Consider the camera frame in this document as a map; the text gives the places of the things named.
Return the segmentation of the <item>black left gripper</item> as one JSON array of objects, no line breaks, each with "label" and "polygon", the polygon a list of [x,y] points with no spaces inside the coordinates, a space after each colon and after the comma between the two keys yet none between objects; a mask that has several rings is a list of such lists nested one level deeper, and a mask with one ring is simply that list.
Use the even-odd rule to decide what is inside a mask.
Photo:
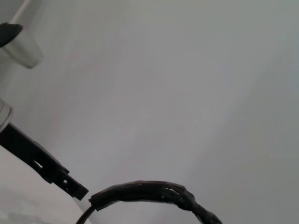
[{"label": "black left gripper", "polygon": [[54,183],[71,197],[82,200],[87,188],[68,175],[47,150],[13,124],[0,133],[0,145],[35,170],[48,183]]}]

